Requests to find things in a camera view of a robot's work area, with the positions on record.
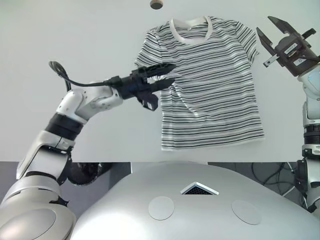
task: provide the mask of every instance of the striped t-shirt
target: striped t-shirt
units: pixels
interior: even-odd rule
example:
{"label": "striped t-shirt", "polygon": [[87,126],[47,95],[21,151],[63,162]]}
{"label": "striped t-shirt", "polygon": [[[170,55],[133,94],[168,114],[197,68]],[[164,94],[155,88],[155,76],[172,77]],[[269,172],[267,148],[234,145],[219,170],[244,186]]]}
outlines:
{"label": "striped t-shirt", "polygon": [[205,18],[192,28],[172,20],[149,30],[135,61],[176,65],[164,76],[174,84],[161,91],[162,150],[264,139],[251,73],[255,32],[238,21]]}

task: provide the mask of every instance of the white tabletop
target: white tabletop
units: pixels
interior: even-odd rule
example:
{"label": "white tabletop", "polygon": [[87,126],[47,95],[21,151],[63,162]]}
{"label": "white tabletop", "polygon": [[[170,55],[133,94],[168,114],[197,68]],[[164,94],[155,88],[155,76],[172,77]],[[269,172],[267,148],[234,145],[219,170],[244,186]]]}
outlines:
{"label": "white tabletop", "polygon": [[[148,0],[0,2],[0,161],[19,161],[65,94],[63,80],[48,67],[59,61],[78,82],[127,76],[145,32],[171,18],[216,16],[257,26],[275,43],[284,36],[268,19],[297,31],[320,31],[320,1]],[[320,32],[308,40],[320,53]],[[229,147],[161,151],[161,109],[147,111],[130,99],[92,118],[76,139],[74,162],[281,162],[301,158],[302,85],[258,44],[252,66],[266,140]]]}

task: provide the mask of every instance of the vent grille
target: vent grille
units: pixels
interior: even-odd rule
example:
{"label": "vent grille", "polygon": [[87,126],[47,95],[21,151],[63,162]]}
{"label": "vent grille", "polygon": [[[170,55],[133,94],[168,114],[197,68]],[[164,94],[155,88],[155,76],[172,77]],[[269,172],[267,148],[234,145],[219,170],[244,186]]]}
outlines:
{"label": "vent grille", "polygon": [[189,191],[187,191],[185,194],[193,194],[193,195],[212,195],[212,193],[203,190],[202,188],[198,187],[198,186],[194,186],[193,188],[191,188]]}
{"label": "vent grille", "polygon": [[197,181],[180,191],[182,195],[219,195],[219,192]]}

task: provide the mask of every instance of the shirt sleeve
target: shirt sleeve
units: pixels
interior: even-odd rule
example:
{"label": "shirt sleeve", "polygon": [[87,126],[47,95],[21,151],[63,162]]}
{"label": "shirt sleeve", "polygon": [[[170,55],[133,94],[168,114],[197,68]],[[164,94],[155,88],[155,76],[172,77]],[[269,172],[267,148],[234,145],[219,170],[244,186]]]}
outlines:
{"label": "shirt sleeve", "polygon": [[162,63],[162,57],[159,41],[152,31],[148,31],[134,64],[137,67],[150,67],[160,63]]}
{"label": "shirt sleeve", "polygon": [[235,25],[235,33],[237,39],[246,52],[248,59],[251,63],[253,63],[255,56],[259,54],[259,52],[257,51],[256,32],[251,28],[245,26],[241,22],[237,21]]}

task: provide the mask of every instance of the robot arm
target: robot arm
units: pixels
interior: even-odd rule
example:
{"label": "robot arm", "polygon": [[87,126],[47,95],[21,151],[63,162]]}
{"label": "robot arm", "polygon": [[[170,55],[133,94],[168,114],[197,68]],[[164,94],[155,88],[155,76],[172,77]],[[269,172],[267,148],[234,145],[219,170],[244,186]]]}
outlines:
{"label": "robot arm", "polygon": [[[50,66],[59,76],[71,81],[59,63],[51,62]],[[67,208],[68,202],[62,199],[60,185],[67,179],[77,135],[91,117],[132,97],[154,111],[158,98],[153,93],[168,88],[174,81],[163,79],[149,84],[148,78],[165,75],[174,68],[173,64],[164,63],[104,82],[71,81],[82,88],[70,90],[62,99],[48,126],[19,163],[18,181],[0,204],[0,239],[70,239],[76,217]]]}
{"label": "robot arm", "polygon": [[264,65],[268,67],[274,61],[278,61],[293,76],[298,76],[297,79],[302,82],[306,95],[302,109],[303,159],[297,161],[295,178],[296,187],[306,198],[308,211],[313,213],[320,204],[320,56],[311,50],[311,45],[306,39],[316,31],[311,28],[304,34],[299,34],[286,21],[273,16],[268,18],[288,36],[281,39],[273,49],[272,42],[257,28],[262,45],[272,55]]}

